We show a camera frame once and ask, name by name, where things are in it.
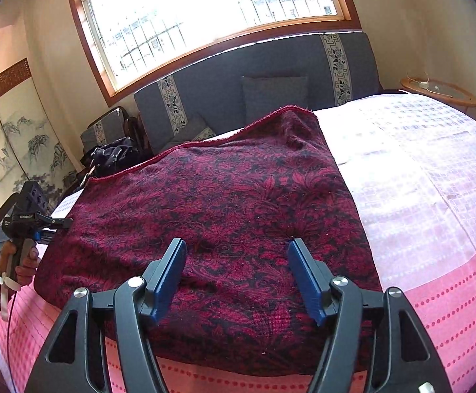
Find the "window pane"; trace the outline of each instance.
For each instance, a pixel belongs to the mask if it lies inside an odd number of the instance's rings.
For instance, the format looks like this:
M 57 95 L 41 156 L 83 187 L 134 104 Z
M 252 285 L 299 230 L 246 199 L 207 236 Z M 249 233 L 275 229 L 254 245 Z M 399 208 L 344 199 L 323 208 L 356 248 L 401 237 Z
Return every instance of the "window pane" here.
M 336 15 L 332 0 L 89 0 L 115 87 L 241 30 Z

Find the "bed sheet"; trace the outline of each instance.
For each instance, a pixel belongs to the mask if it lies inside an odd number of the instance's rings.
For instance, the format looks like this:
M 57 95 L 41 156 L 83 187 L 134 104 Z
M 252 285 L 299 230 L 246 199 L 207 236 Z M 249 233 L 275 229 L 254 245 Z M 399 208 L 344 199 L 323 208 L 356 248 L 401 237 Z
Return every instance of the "bed sheet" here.
M 373 96 L 315 114 L 357 205 L 382 287 L 406 291 L 453 391 L 467 392 L 476 381 L 476 122 L 417 95 Z M 78 196 L 54 216 L 64 216 Z M 32 286 L 16 306 L 11 366 L 22 392 L 59 310 Z M 5 338 L 0 320 L 0 368 L 9 381 Z M 115 342 L 107 351 L 113 391 L 124 391 Z M 171 393 L 305 391 L 310 381 L 158 360 Z M 362 390 L 364 378 L 355 375 L 352 391 Z

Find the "blue gripper pad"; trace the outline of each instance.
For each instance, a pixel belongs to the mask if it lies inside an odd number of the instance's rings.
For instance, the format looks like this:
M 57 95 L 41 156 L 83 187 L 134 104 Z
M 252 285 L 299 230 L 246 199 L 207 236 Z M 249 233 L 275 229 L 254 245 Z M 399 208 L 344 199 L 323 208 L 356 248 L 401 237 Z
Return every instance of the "blue gripper pad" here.
M 332 273 L 325 263 L 313 259 L 301 239 L 291 241 L 287 259 L 300 294 L 304 299 L 307 314 L 321 327 L 328 314 L 331 314 L 326 308 L 331 304 L 329 282 L 332 279 Z
M 186 261 L 185 241 L 174 238 L 147 282 L 145 302 L 152 309 L 149 316 L 154 325 L 158 325 L 168 312 Z

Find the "silver bolt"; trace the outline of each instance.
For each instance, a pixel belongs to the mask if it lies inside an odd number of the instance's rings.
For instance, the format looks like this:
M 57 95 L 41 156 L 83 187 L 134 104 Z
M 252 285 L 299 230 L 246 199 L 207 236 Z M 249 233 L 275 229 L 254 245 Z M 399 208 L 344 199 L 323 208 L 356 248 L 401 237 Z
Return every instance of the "silver bolt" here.
M 435 388 L 431 383 L 425 382 L 418 387 L 418 393 L 435 393 Z
M 129 279 L 129 286 L 131 288 L 138 288 L 143 284 L 143 278 L 140 276 L 135 276 L 134 278 Z
M 333 278 L 333 283 L 338 287 L 344 287 L 347 285 L 348 282 L 349 281 L 347 280 L 347 278 L 343 276 L 335 276 Z
M 87 295 L 87 288 L 77 288 L 75 291 L 74 291 L 74 296 L 77 298 L 77 299 L 80 299 L 82 297 L 85 297 Z
M 389 295 L 397 299 L 402 296 L 402 290 L 397 287 L 391 287 L 389 288 Z

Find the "hand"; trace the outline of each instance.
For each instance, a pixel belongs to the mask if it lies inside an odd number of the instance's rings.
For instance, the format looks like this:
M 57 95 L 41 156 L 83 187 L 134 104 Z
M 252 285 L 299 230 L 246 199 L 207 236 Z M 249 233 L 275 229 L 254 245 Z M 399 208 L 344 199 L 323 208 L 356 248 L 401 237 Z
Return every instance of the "hand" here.
M 7 241 L 3 244 L 0 256 L 0 274 L 7 271 L 8 259 L 15 253 L 16 246 L 11 241 Z M 16 267 L 16 279 L 19 285 L 29 285 L 32 282 L 32 277 L 36 274 L 36 269 L 40 261 L 38 250 L 33 247 L 29 255 L 23 259 L 21 265 Z

